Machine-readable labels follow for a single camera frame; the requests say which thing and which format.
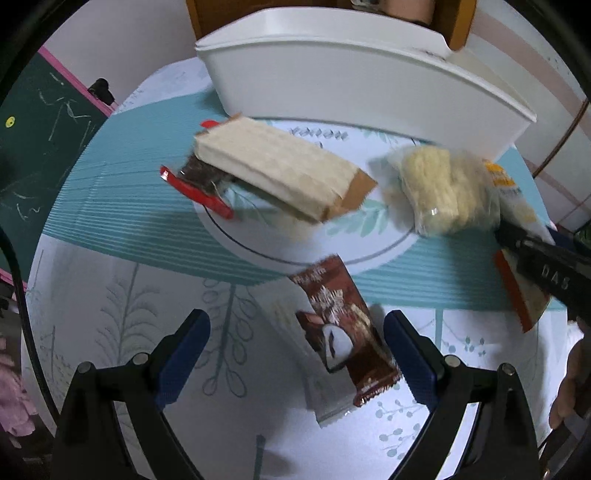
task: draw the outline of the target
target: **tablecloth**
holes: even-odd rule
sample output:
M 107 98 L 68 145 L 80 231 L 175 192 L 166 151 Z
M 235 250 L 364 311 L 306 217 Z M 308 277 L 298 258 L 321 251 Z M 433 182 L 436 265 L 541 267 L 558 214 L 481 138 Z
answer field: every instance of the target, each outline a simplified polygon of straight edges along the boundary
M 150 351 L 191 309 L 202 308 L 213 328 L 207 354 L 164 412 L 205 478 L 388 478 L 427 409 L 402 380 L 321 429 L 306 409 L 300 370 L 249 291 L 308 262 L 294 258 L 300 240 L 283 238 L 291 247 L 278 247 L 273 220 L 257 209 L 242 222 L 224 223 L 158 176 L 161 163 L 182 163 L 201 121 L 224 117 L 203 63 L 172 64 L 139 86 L 72 169 L 45 225 L 27 291 L 56 403 L 61 406 L 80 362 L 123 364 Z M 412 142 L 344 125 L 268 122 L 368 168 L 379 169 L 391 148 Z M 517 150 L 500 163 L 549 221 Z M 368 304 L 385 312 L 402 309 L 442 352 L 478 367 L 514 364 L 541 440 L 566 367 L 566 311 L 554 302 L 522 334 L 493 266 L 492 234 L 424 239 L 411 229 L 408 216 L 396 217 L 370 197 L 359 212 L 328 224 L 319 234 L 322 245 L 310 255 L 336 250 Z M 51 424 L 24 349 L 23 356 L 27 387 Z M 117 405 L 117 412 L 138 472 L 151 476 L 125 407 Z M 453 473 L 475 413 L 476 406 L 467 408 L 439 478 Z

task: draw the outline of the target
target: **white plastic bin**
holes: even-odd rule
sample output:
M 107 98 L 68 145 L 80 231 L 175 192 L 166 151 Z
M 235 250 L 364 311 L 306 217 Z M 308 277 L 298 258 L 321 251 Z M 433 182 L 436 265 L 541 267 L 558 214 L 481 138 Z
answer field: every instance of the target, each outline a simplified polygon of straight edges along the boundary
M 509 85 L 431 30 L 332 8 L 271 8 L 196 44 L 228 115 L 359 125 L 496 160 L 535 122 Z

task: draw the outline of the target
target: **chalkboard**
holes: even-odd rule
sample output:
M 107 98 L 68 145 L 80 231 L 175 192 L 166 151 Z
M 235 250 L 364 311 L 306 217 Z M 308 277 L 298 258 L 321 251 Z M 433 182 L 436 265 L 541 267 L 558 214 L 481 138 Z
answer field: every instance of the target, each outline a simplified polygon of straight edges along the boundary
M 23 280 L 61 186 L 105 120 L 39 53 L 0 106 L 0 225 Z M 0 268 L 9 271 L 3 255 Z

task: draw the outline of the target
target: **striped wall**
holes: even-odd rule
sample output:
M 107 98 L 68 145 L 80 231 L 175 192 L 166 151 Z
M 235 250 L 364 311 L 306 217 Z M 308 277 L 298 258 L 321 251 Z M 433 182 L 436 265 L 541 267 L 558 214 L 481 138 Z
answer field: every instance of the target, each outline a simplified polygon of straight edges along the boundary
M 550 44 L 504 0 L 479 0 L 467 47 L 538 115 L 516 142 L 534 171 L 573 123 L 585 94 Z M 535 182 L 557 225 L 574 232 L 591 219 L 591 109 Z

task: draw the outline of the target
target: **metal bolt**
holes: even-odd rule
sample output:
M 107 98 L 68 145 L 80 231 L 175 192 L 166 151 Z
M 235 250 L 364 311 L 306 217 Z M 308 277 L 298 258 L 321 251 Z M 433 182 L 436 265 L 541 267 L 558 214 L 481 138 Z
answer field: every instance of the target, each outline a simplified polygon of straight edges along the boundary
M 134 365 L 143 365 L 144 363 L 146 363 L 148 361 L 148 354 L 147 353 L 137 353 L 136 355 L 134 355 L 134 357 L 131 359 L 131 361 L 134 363 Z
M 444 360 L 447 366 L 452 368 L 457 368 L 462 364 L 462 361 L 455 355 L 446 355 Z
M 90 367 L 92 367 L 90 362 L 82 362 L 80 365 L 78 365 L 78 373 L 85 374 L 88 372 L 88 370 L 90 370 Z
M 507 375 L 513 375 L 515 373 L 515 367 L 511 364 L 503 364 L 502 370 Z

